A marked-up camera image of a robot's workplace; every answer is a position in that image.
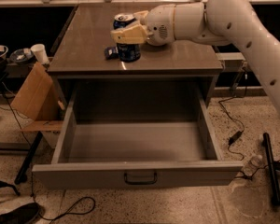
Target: speckled floor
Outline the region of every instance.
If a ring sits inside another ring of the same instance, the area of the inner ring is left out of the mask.
[[[228,119],[218,101],[212,98],[208,108],[225,160],[239,160],[241,156],[227,150],[228,138],[239,126]],[[269,133],[276,160],[280,159],[280,118],[267,97],[246,97],[230,100],[224,105],[230,114],[245,126],[242,137],[231,147],[245,155],[247,163],[253,154],[263,154],[260,145],[263,133]],[[8,109],[3,98],[0,106]],[[30,120],[18,116],[22,125]],[[34,133],[27,137],[33,140]],[[23,141],[19,126],[10,111],[0,109],[0,142]],[[53,150],[42,140],[33,163],[49,162]],[[13,183],[23,155],[0,155],[0,180]],[[28,181],[17,185],[21,196],[12,189],[0,189],[0,213],[8,212],[33,201],[32,175]],[[36,177],[33,178],[36,201],[42,206],[42,214],[54,218],[63,213],[82,197],[92,197],[95,209],[83,216],[66,216],[54,223],[280,223],[280,207],[271,206],[271,186],[268,170],[259,170],[253,180],[234,179],[226,187],[194,187],[174,189],[77,189],[47,190]],[[90,199],[79,203],[73,212],[85,212],[92,208]],[[39,218],[36,223],[49,223]]]

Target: cabinet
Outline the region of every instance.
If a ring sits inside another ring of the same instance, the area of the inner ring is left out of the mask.
[[[105,59],[114,16],[153,6],[78,7],[48,70],[67,102],[51,163],[33,168],[49,189],[227,185],[241,170],[222,160],[207,113],[223,69],[211,47],[145,44],[136,62]]]

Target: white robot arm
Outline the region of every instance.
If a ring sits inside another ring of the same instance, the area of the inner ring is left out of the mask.
[[[248,0],[208,0],[206,7],[203,3],[165,5],[134,15],[137,23],[111,32],[116,42],[154,46],[175,40],[215,46],[232,43],[280,113],[280,42],[263,26]]]

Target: paper cup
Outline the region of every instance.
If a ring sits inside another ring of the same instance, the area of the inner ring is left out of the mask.
[[[35,44],[31,46],[30,50],[35,55],[37,61],[41,64],[49,63],[49,58],[47,56],[45,45],[43,44]]]

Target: drawer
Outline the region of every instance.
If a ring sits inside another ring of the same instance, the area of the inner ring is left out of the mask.
[[[33,172],[48,189],[126,189],[228,185],[242,166],[221,159],[194,80],[81,80]]]

